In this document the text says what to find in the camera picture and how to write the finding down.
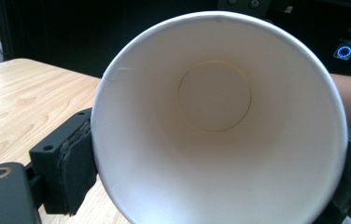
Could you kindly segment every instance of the table surface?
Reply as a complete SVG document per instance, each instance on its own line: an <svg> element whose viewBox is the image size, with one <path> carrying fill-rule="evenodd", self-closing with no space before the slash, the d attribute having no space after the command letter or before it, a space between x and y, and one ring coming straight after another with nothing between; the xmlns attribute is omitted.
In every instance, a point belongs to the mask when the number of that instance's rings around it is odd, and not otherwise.
<svg viewBox="0 0 351 224"><path fill-rule="evenodd" d="M78 111L92 107L99 78L27 59L0 63L0 163L27 164L28 151ZM73 217L47 215L43 223L129 223L100 181Z"/></svg>

